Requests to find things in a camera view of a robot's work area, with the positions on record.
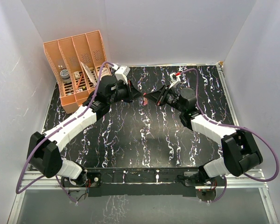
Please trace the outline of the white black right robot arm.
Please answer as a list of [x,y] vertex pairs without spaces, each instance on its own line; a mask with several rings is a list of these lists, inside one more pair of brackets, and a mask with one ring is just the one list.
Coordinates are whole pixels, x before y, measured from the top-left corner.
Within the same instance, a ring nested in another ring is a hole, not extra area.
[[197,99],[193,89],[183,88],[177,94],[164,85],[144,97],[157,106],[169,105],[177,109],[184,127],[203,134],[221,146],[223,157],[200,166],[198,173],[190,177],[192,180],[210,185],[217,176],[232,174],[238,177],[262,163],[263,157],[252,134],[208,121],[196,106]]

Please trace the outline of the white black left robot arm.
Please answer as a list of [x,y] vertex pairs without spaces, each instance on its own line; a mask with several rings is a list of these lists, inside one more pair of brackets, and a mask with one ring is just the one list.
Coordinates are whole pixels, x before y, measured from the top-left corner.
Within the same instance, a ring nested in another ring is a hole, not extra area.
[[141,96],[142,93],[130,80],[124,83],[115,77],[104,76],[97,92],[92,92],[75,113],[47,132],[31,135],[27,156],[29,164],[47,178],[59,175],[70,178],[77,186],[83,186],[87,174],[82,166],[61,158],[60,152],[80,132],[107,114],[113,103],[131,103]]

